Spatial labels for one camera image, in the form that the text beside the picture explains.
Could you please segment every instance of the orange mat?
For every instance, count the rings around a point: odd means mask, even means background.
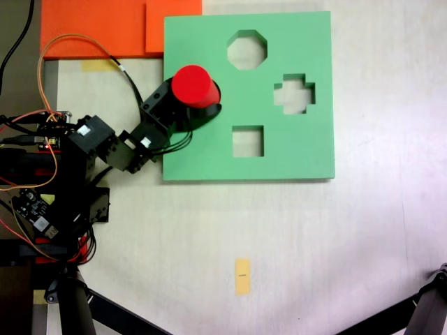
[[[147,0],[146,53],[162,57],[164,18],[166,16],[202,15],[202,0]]]
[[[119,58],[162,57],[164,17],[201,15],[201,0],[42,0],[41,50],[54,37],[91,36]],[[62,40],[45,59],[107,58],[83,40]]]

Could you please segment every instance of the yellow tape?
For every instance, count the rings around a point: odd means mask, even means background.
[[[46,305],[47,301],[43,297],[45,295],[45,290],[34,290],[33,291],[33,303],[35,305]]]
[[[120,71],[112,59],[85,59],[81,61],[82,72]]]
[[[237,258],[235,263],[236,295],[250,293],[250,260]]]
[[[41,194],[41,198],[47,204],[52,204],[54,202],[54,194]]]

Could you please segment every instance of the red cylindrical block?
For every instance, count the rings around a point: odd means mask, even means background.
[[[185,105],[205,108],[221,100],[210,74],[199,65],[188,65],[173,77],[174,96]]]

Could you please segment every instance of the white table surface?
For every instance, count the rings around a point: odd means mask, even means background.
[[[332,12],[336,178],[164,183],[113,171],[88,285],[173,334],[335,334],[447,261],[447,2],[204,0],[204,14]],[[161,60],[124,60],[143,97]],[[57,108],[138,123],[117,72],[60,61]],[[251,292],[235,295],[235,259]],[[57,306],[48,334],[58,334]]]

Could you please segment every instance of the black metal leg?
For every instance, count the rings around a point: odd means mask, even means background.
[[[79,281],[63,278],[57,287],[63,335],[96,335],[85,287]]]
[[[392,335],[404,329],[416,309],[418,295],[414,295],[400,303],[377,313],[376,315],[348,328],[338,335],[376,334]]]
[[[172,335],[93,290],[90,297],[93,319],[121,335]]]
[[[441,335],[447,317],[447,301],[437,288],[420,297],[405,335]]]

